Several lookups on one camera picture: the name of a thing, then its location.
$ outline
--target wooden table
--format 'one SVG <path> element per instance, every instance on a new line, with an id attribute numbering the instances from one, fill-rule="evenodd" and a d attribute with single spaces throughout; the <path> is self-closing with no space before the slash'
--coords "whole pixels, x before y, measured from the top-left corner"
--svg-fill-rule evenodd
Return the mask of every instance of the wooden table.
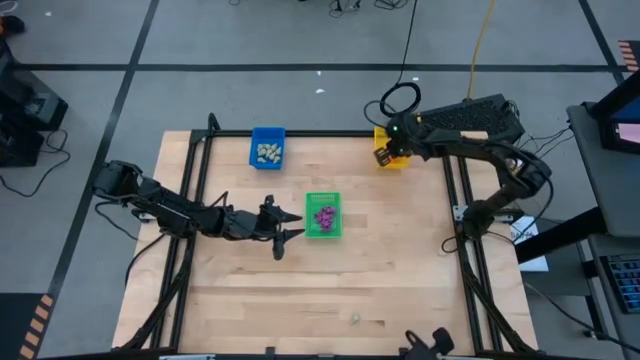
<path id="1" fill-rule="evenodd" d="M 156 165 L 154 178 L 176 192 L 188 139 L 189 132 L 165 133 Z M 247 164 L 249 143 L 244 137 L 214 139 L 205 204 L 229 190 L 236 209 L 257 212 L 273 194 L 284 210 L 304 214 L 305 193 L 339 191 L 344 234 L 337 240 L 300 235 L 287 243 L 282 261 L 273 260 L 270 243 L 199 236 L 180 352 L 264 354 L 275 346 L 278 354 L 396 355 L 408 347 L 405 330 L 432 343 L 431 333 L 445 327 L 455 343 L 453 354 L 473 354 L 458 259 L 440 249 L 454 234 L 440 159 L 425 163 L 415 157 L 407 169 L 383 170 L 375 164 L 370 138 L 287 138 L 282 171 L 257 171 Z M 486 163 L 468 165 L 475 197 L 488 197 L 498 187 L 495 170 Z M 191 197 L 198 170 L 193 176 Z M 301 227 L 302 222 L 287 224 Z M 504 225 L 492 230 L 509 236 Z M 157 226 L 143 225 L 137 250 L 155 237 Z M 168 243 L 133 268 L 114 346 L 129 340 L 155 306 Z M 484 246 L 496 305 L 536 347 L 513 247 L 492 235 L 485 236 Z M 479 303 L 478 308 L 486 328 Z M 170 309 L 163 345 L 172 320 Z M 483 342 L 490 348 L 488 331 Z"/>

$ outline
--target black metal frame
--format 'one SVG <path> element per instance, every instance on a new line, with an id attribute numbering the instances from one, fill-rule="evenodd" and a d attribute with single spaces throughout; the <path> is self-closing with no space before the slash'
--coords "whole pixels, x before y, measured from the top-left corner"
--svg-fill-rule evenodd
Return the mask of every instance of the black metal frame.
<path id="1" fill-rule="evenodd" d="M 193 176 L 194 162 L 195 162 L 195 154 L 197 151 L 198 144 L 203 142 L 204 139 L 204 149 L 203 155 L 200 163 L 200 170 L 198 175 L 198 183 L 196 187 L 195 200 L 201 201 L 204 195 L 204 186 L 207 179 L 207 170 L 208 164 L 212 153 L 212 144 L 213 138 L 215 137 L 250 137 L 251 130 L 221 130 L 220 126 L 215 121 L 215 118 L 209 118 L 210 129 L 212 130 L 192 130 L 191 136 L 189 139 L 189 148 L 187 150 L 186 164 L 182 177 L 182 185 L 180 188 L 180 194 L 183 196 L 187 195 L 187 191 L 189 189 L 191 177 Z M 371 130 L 287 130 L 287 137 L 356 137 L 356 138 L 372 138 L 374 136 L 373 131 Z M 466 203 L 470 203 L 473 201 L 473 193 L 471 191 L 471 185 L 469 180 L 469 174 L 466 167 L 466 163 L 464 159 L 459 159 L 460 164 L 460 175 L 463 184 L 463 191 L 465 194 Z M 460 260 L 460 266 L 462 270 L 463 259 L 468 258 L 468 254 L 466 248 L 464 246 L 464 239 L 462 237 L 462 227 L 459 222 L 456 222 L 455 217 L 453 216 L 453 206 L 458 204 L 457 195 L 456 195 L 456 187 L 451 167 L 451 162 L 448 157 L 443 158 L 444 165 L 444 175 L 445 181 L 447 184 L 447 189 L 449 193 L 449 202 L 451 205 L 452 212 L 452 221 L 454 225 L 454 232 L 456 235 L 456 243 L 458 246 L 458 256 Z M 185 258 L 183 261 L 189 261 L 191 263 L 193 257 L 193 249 L 195 248 L 196 239 L 190 238 L 187 239 L 187 244 L 185 248 Z M 172 238 L 171 243 L 169 245 L 169 251 L 167 253 L 167 260 L 165 263 L 164 275 L 162 280 L 162 288 L 160 291 L 160 295 L 163 296 L 167 293 L 169 285 L 171 284 L 171 280 L 173 277 L 173 273 L 175 270 L 175 263 L 178 255 L 180 239 Z M 480 275 L 480 281 L 487 291 L 488 294 L 491 294 L 491 284 L 489 281 L 488 269 L 486 266 L 486 259 L 484 257 L 484 249 L 482 247 L 482 243 L 474 242 L 474 252 L 475 258 L 477 262 L 477 268 Z M 183 288 L 178 293 L 178 300 L 176 303 L 175 316 L 173 321 L 173 326 L 171 329 L 170 335 L 170 344 L 169 348 L 177 351 L 180 343 L 180 335 L 182 331 L 182 323 L 184 319 L 184 311 L 186 306 L 186 296 L 189 286 L 190 272 L 187 274 L 187 279 L 183 285 Z M 465 300 L 467 305 L 467 312 L 469 317 L 469 326 L 470 333 L 473 342 L 474 352 L 476 354 L 483 351 L 483 343 L 482 343 L 482 331 L 480 329 L 480 323 L 478 320 L 478 312 L 476 308 L 475 296 L 471 290 L 471 288 L 463 282 Z M 491 339 L 493 348 L 495 351 L 502 351 L 502 343 L 500 332 L 498 331 L 495 322 L 488 318 L 489 326 L 491 329 Z M 153 331 L 153 335 L 151 338 L 150 348 L 158 348 L 160 345 L 160 339 L 162 337 L 163 332 L 163 322 L 164 322 L 164 314 L 162 316 L 161 321 L 158 323 L 156 328 Z M 399 353 L 406 351 L 406 349 L 399 349 Z M 237 355 L 217 355 L 216 358 L 224 357 L 229 359 L 235 358 L 255 358 L 255 359 L 264 359 L 265 356 L 269 357 L 269 355 L 273 356 L 275 354 L 275 349 L 267 348 L 266 355 L 262 354 L 237 354 Z M 339 358 L 344 359 L 397 359 L 397 356 L 340 356 Z"/>

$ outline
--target black floor stripe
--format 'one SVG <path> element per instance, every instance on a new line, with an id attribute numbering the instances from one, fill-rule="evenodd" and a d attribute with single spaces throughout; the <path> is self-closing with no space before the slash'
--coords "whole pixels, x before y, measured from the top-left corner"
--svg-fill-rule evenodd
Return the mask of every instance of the black floor stripe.
<path id="1" fill-rule="evenodd" d="M 84 186 L 82 197 L 80 198 L 80 204 L 78 205 L 78 209 L 76 210 L 76 213 L 73 217 L 71 229 L 69 230 L 67 239 L 62 249 L 62 254 L 60 255 L 60 259 L 58 260 L 58 264 L 56 265 L 55 272 L 53 273 L 53 278 L 51 279 L 51 284 L 49 285 L 49 293 L 52 294 L 55 299 L 59 298 L 60 291 L 62 290 L 62 285 L 64 284 L 64 279 L 67 276 L 67 271 L 69 270 L 69 265 L 71 265 L 71 258 L 73 257 L 73 253 L 75 252 L 76 245 L 78 244 L 78 239 L 80 237 L 80 232 L 82 231 L 82 226 L 84 225 L 89 206 L 91 205 L 91 198 L 93 197 L 93 194 L 91 192 L 91 185 L 93 183 L 94 177 L 100 170 L 102 163 L 107 157 L 107 152 L 109 151 L 109 146 L 111 145 L 113 134 L 116 130 L 116 126 L 118 125 L 118 121 L 120 120 L 120 114 L 122 113 L 124 102 L 127 99 L 129 88 L 131 87 L 131 81 L 133 80 L 133 75 L 135 73 L 135 65 L 140 61 L 142 48 L 144 47 L 144 43 L 147 40 L 147 35 L 149 34 L 149 29 L 151 28 L 153 17 L 155 16 L 156 10 L 158 8 L 158 2 L 159 0 L 151 0 L 149 4 L 149 9 L 147 10 L 147 15 L 144 18 L 142 29 L 140 30 L 138 40 L 136 41 L 136 45 L 133 49 L 133 54 L 131 55 L 131 59 L 129 60 L 127 71 L 122 80 L 122 84 L 120 85 L 120 90 L 118 91 L 118 95 L 116 96 L 116 99 L 114 101 L 113 108 L 111 109 L 111 115 L 109 116 L 109 121 L 107 122 L 107 125 L 105 127 L 102 139 L 100 140 L 100 145 L 98 146 L 96 157 L 93 160 L 89 178 L 87 179 L 87 183 Z"/>
<path id="2" fill-rule="evenodd" d="M 401 64 L 139 64 L 135 71 L 175 72 L 252 72 L 252 71 L 400 71 Z M 129 65 L 121 64 L 20 64 L 20 70 L 31 71 L 126 71 Z M 468 72 L 471 65 L 464 64 L 407 64 L 406 71 Z M 623 65 L 509 65 L 480 64 L 477 72 L 517 73 L 591 73 L 623 72 Z"/>
<path id="3" fill-rule="evenodd" d="M 589 5 L 587 0 L 578 0 L 580 2 L 580 7 L 584 12 L 584 16 L 587 18 L 587 22 L 589 23 L 589 27 L 591 27 L 591 31 L 593 32 L 593 36 L 595 36 L 596 41 L 598 42 L 598 46 L 600 47 L 600 51 L 602 51 L 602 55 L 604 59 L 607 61 L 607 65 L 611 68 L 615 68 L 618 66 L 616 62 L 616 58 L 613 57 L 613 53 L 609 48 L 609 44 L 607 43 L 607 39 L 605 39 L 604 34 L 602 33 L 602 29 L 600 29 L 600 25 L 598 25 L 598 20 L 596 20 L 596 16 L 593 14 L 593 10 Z M 624 77 L 622 76 L 622 71 L 613 71 L 613 78 L 616 80 L 616 83 L 620 84 L 624 81 Z"/>

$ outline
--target keyboard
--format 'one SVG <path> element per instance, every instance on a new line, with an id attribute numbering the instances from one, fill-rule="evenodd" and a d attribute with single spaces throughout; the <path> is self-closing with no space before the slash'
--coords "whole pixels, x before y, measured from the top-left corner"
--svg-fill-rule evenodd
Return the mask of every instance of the keyboard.
<path id="1" fill-rule="evenodd" d="M 461 102 L 420 113 L 422 121 L 439 129 L 486 131 L 491 140 L 515 142 L 524 129 L 518 118 L 506 111 L 502 95 Z"/>
<path id="2" fill-rule="evenodd" d="M 603 256 L 602 264 L 622 312 L 640 314 L 640 254 Z"/>

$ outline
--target blue container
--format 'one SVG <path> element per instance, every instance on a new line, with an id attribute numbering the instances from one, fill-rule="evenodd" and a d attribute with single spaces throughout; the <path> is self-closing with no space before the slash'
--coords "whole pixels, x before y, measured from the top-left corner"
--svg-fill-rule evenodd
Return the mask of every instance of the blue container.
<path id="1" fill-rule="evenodd" d="M 262 170 L 280 170 L 284 161 L 284 137 L 283 127 L 256 127 L 251 133 L 251 152 L 249 153 L 249 165 Z M 267 159 L 266 163 L 258 162 L 259 144 L 278 144 L 282 148 L 280 162 L 274 164 Z"/>

